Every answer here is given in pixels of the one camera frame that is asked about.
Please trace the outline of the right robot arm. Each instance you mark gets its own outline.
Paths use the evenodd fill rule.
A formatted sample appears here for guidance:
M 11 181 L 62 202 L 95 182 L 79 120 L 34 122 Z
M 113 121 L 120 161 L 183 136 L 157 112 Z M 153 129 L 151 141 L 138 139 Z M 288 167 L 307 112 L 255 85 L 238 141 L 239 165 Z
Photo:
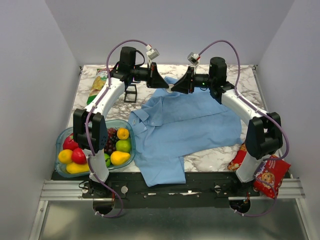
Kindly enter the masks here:
M 247 132 L 245 147 L 247 154 L 241 166 L 235 171 L 238 179 L 230 183 L 230 191 L 241 196 L 248 190 L 248 182 L 254 179 L 259 165 L 283 146 L 283 134 L 280 115 L 268 113 L 246 103 L 236 93 L 235 86 L 227 81 L 227 64 L 222 57 L 213 57 L 209 62 L 208 74 L 196 73 L 195 67 L 189 66 L 186 73 L 169 89 L 173 92 L 191 94 L 195 88 L 209 89 L 210 95 L 219 104 L 232 111 L 245 123 Z

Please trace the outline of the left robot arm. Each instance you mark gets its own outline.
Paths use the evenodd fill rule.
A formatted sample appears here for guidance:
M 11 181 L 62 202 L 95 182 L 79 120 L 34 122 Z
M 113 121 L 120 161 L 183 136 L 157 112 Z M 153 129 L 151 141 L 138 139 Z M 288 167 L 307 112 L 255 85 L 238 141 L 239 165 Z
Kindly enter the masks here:
M 154 62 L 159 56 L 158 50 L 146 46 L 147 66 L 136 64 L 137 52 L 134 47 L 122 47 L 119 61 L 107 72 L 107 80 L 97 97 L 84 109 L 77 108 L 73 113 L 73 137 L 88 155 L 89 177 L 96 182 L 93 191 L 101 198 L 111 191 L 111 185 L 106 182 L 109 170 L 104 156 L 108 140 L 106 117 L 111 107 L 134 81 L 145 81 L 147 87 L 153 89 L 169 88 Z

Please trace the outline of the blue short-sleeved shirt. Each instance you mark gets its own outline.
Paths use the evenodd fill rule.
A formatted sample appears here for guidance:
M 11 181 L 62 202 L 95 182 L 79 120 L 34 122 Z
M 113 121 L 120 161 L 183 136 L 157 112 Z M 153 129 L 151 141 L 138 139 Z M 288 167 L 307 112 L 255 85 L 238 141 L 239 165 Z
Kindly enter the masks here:
M 184 184 L 184 156 L 241 144 L 240 118 L 209 90 L 157 89 L 128 119 L 136 143 L 134 163 L 148 187 Z

